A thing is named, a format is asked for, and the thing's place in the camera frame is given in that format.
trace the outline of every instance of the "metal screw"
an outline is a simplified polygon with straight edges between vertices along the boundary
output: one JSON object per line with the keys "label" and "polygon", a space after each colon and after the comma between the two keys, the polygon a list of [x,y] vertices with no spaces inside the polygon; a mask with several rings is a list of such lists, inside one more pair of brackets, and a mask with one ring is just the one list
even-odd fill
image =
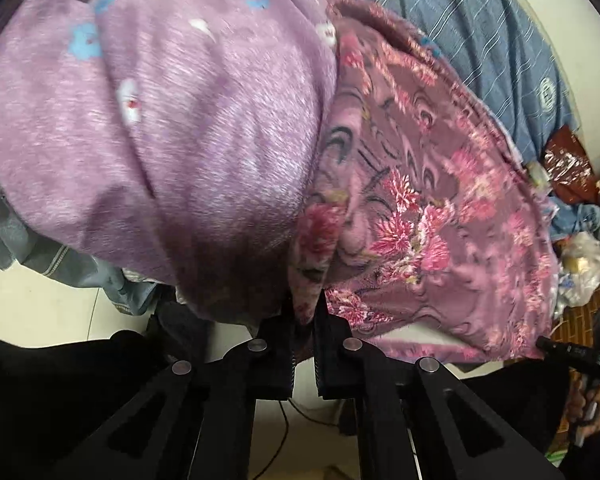
{"label": "metal screw", "polygon": [[247,343],[247,348],[251,352],[263,352],[267,349],[267,342],[264,339],[252,339]]}
{"label": "metal screw", "polygon": [[171,367],[171,371],[176,375],[187,375],[191,371],[189,361],[176,361]]}
{"label": "metal screw", "polygon": [[355,352],[356,350],[360,350],[362,348],[362,341],[357,337],[347,337],[343,342],[342,346],[347,350],[351,350]]}
{"label": "metal screw", "polygon": [[440,368],[440,363],[433,357],[423,357],[418,364],[426,372],[435,372]]}

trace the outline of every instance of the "plastic bag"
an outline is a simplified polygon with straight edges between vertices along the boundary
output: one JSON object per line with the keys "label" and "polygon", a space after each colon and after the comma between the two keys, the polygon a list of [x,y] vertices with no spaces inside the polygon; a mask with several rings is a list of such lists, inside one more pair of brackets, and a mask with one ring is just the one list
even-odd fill
{"label": "plastic bag", "polygon": [[564,245],[560,258],[558,304],[583,306],[600,286],[600,242],[578,233]]}

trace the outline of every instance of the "floral fabric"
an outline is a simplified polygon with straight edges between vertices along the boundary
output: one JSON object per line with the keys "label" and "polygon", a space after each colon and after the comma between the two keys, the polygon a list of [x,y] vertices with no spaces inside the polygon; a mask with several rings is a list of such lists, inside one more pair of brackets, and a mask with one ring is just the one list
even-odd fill
{"label": "floral fabric", "polygon": [[[291,249],[298,318],[325,286],[330,311],[394,357],[534,355],[555,295],[551,208],[419,30],[364,0],[328,3],[339,72]],[[387,335],[414,321],[467,345]]]}

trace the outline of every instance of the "white flower print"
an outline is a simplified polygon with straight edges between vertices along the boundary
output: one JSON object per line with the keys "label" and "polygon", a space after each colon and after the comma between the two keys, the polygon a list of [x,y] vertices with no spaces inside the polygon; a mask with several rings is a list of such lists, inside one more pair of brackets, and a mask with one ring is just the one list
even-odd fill
{"label": "white flower print", "polygon": [[315,30],[328,47],[333,48],[336,46],[336,28],[333,23],[319,23],[315,26]]}
{"label": "white flower print", "polygon": [[193,20],[189,20],[189,25],[208,35],[208,37],[210,37],[212,40],[216,40],[213,33],[209,30],[209,24],[205,20],[202,20],[201,18],[194,18]]}
{"label": "white flower print", "polygon": [[138,93],[136,80],[130,78],[120,83],[118,90],[116,90],[116,97],[120,105],[120,114],[125,126],[139,123],[142,118]]}

